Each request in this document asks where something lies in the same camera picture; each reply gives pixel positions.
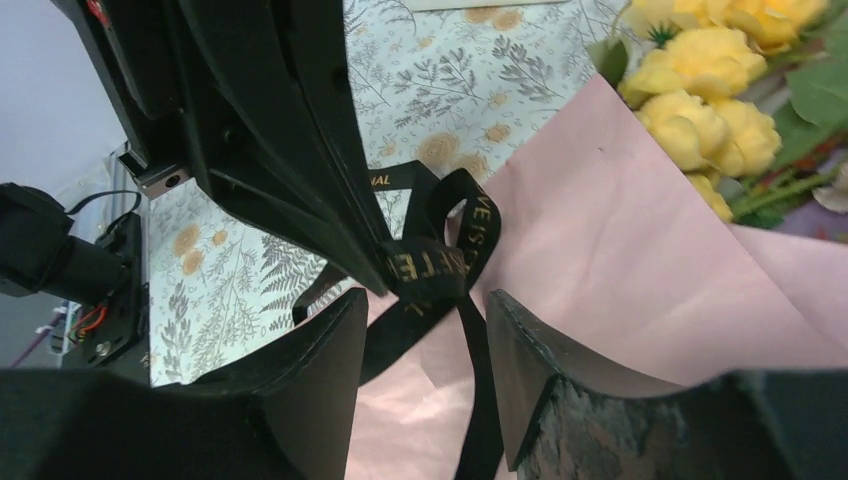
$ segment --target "black device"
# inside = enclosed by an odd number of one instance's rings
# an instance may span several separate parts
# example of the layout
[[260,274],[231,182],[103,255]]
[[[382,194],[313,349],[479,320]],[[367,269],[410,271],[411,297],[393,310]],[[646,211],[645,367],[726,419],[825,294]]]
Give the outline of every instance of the black device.
[[75,210],[66,212],[43,191],[0,185],[0,293],[22,297],[43,291],[83,305],[83,314],[99,309],[97,328],[64,360],[68,366],[97,366],[146,335],[141,221],[128,212],[89,243],[70,235]]

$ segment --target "white wall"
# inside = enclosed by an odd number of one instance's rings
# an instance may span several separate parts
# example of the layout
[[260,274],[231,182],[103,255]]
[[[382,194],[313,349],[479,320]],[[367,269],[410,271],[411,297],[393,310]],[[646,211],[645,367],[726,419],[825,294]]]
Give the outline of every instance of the white wall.
[[58,195],[125,139],[70,20],[0,0],[0,183]]

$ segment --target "pink wrapping paper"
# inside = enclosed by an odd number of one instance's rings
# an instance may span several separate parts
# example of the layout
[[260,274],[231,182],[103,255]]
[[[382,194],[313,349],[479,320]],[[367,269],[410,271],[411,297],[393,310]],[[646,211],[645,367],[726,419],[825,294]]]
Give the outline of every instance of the pink wrapping paper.
[[[472,291],[481,311],[504,289],[607,357],[687,385],[848,365],[848,250],[728,229],[600,77],[485,189],[503,232]],[[395,299],[370,301],[369,322]],[[454,312],[360,389],[346,478],[453,478],[473,394]]]

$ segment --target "bouquet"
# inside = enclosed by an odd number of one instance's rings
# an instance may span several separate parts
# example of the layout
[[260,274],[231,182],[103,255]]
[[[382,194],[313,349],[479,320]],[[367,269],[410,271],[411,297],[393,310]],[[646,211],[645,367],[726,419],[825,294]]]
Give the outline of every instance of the bouquet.
[[723,221],[844,240],[846,6],[631,0],[589,55]]

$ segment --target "black ribbon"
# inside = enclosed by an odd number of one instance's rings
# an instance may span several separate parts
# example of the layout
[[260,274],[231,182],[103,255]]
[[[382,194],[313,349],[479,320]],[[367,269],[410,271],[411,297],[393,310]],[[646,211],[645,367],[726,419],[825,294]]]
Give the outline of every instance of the black ribbon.
[[[360,385],[377,377],[429,333],[454,307],[459,311],[474,369],[474,406],[456,480],[494,478],[503,455],[486,323],[469,290],[497,245],[497,206],[466,170],[441,181],[418,161],[371,171],[376,191],[410,189],[403,237],[382,245],[399,300],[369,327]],[[456,246],[445,241],[450,212],[465,202]],[[295,323],[345,275],[328,265],[297,299]]]

